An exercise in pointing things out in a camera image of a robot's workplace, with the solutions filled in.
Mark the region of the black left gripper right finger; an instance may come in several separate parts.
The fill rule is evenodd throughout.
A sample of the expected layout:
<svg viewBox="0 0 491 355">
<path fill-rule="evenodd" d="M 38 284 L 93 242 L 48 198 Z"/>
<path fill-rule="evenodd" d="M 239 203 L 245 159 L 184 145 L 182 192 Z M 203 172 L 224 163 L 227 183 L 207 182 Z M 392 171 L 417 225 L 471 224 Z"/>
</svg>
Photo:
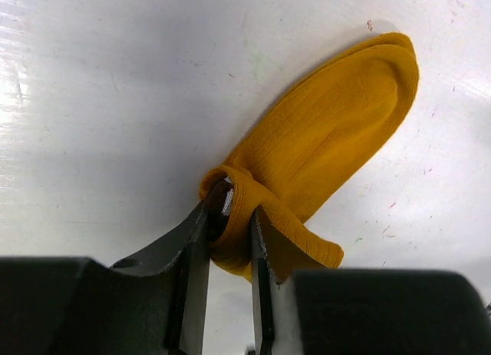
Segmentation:
<svg viewBox="0 0 491 355">
<path fill-rule="evenodd" d="M 329 269 L 250 221 L 257 354 L 488 354 L 489 311 L 451 271 Z"/>
</svg>

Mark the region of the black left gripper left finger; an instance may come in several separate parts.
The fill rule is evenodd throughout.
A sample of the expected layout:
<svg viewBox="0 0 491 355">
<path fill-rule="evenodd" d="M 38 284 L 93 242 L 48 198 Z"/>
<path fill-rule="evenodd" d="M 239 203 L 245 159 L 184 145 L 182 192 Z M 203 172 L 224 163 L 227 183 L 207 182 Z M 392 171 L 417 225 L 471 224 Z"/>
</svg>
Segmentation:
<svg viewBox="0 0 491 355">
<path fill-rule="evenodd" d="M 209 278 L 201 205 L 110 267 L 1 259 L 3 354 L 200 354 Z"/>
</svg>

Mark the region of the mustard yellow striped-cuff sock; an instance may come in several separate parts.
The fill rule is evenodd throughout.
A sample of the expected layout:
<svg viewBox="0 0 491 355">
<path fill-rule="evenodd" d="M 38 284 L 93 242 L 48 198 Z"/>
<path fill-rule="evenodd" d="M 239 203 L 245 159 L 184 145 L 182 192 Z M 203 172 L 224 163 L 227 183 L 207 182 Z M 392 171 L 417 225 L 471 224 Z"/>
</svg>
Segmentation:
<svg viewBox="0 0 491 355">
<path fill-rule="evenodd" d="M 310 258 L 339 267 L 342 248 L 305 224 L 394 134 L 418 81 L 412 41 L 391 32 L 326 61 L 284 94 L 201 182 L 201 200 L 224 201 L 222 230 L 209 244 L 214 263 L 252 277 L 249 220 L 262 207 Z"/>
</svg>

